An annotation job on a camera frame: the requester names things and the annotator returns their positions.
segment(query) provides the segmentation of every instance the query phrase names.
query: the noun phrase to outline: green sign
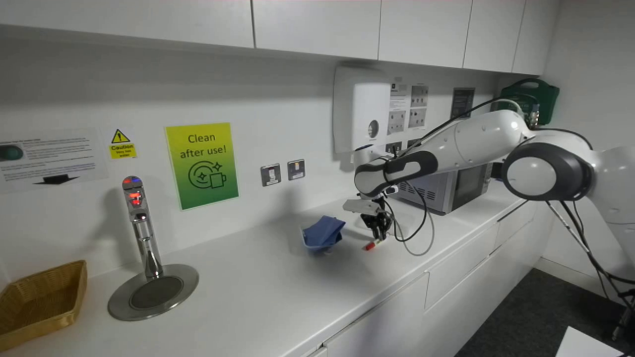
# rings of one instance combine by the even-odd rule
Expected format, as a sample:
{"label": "green sign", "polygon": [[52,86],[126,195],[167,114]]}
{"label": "green sign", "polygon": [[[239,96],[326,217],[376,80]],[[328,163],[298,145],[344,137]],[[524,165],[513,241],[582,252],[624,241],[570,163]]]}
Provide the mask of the green sign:
{"label": "green sign", "polygon": [[183,209],[239,197],[229,124],[169,128],[167,139]]}

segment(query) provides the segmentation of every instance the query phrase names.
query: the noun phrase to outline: white countertop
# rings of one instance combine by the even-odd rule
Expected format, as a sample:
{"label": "white countertop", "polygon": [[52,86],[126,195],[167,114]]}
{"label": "white countertop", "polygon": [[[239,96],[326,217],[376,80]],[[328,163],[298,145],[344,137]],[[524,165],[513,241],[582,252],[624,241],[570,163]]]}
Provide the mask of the white countertop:
{"label": "white countertop", "polygon": [[[112,356],[306,356],[358,320],[378,302],[399,292],[427,266],[457,249],[471,233],[520,205],[501,183],[455,211],[435,217],[435,249],[415,258],[395,241],[374,252],[364,247],[370,231],[358,217],[326,205],[276,225],[259,227],[171,254],[163,264],[199,270],[199,288],[177,310],[145,322],[118,322],[108,300],[141,272],[114,272],[90,282],[80,320],[58,334],[10,350],[9,357],[112,357]],[[393,203],[405,227],[421,211]],[[344,241],[314,256],[302,247],[302,229],[322,215],[346,221]],[[413,251],[425,247],[425,229]]]}

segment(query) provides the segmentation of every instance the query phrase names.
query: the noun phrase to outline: blue object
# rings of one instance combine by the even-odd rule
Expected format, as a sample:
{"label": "blue object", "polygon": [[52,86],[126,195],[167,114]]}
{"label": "blue object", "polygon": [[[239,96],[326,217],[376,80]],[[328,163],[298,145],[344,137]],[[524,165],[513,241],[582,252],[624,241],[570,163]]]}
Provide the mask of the blue object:
{"label": "blue object", "polygon": [[342,241],[342,229],[346,223],[322,217],[314,227],[304,231],[304,247],[312,252],[324,252]]}

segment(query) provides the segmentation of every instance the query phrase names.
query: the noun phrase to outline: grey floor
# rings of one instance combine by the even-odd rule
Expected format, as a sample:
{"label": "grey floor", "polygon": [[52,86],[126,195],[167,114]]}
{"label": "grey floor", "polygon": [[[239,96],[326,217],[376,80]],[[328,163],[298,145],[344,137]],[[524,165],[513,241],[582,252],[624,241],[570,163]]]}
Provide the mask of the grey floor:
{"label": "grey floor", "polygon": [[568,326],[632,352],[635,346],[635,324],[612,342],[622,306],[596,294],[532,270],[459,352],[459,357],[554,357]]}

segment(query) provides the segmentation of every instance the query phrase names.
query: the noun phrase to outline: yellow warning sign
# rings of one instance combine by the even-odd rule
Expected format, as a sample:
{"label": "yellow warning sign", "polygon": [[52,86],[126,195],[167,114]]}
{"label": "yellow warning sign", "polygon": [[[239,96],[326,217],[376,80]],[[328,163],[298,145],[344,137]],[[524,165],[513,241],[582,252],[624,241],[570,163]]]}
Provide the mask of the yellow warning sign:
{"label": "yellow warning sign", "polygon": [[132,139],[126,137],[126,133],[118,130],[112,143],[132,143]]}
{"label": "yellow warning sign", "polygon": [[112,139],[112,159],[137,159],[136,143],[120,130]]}

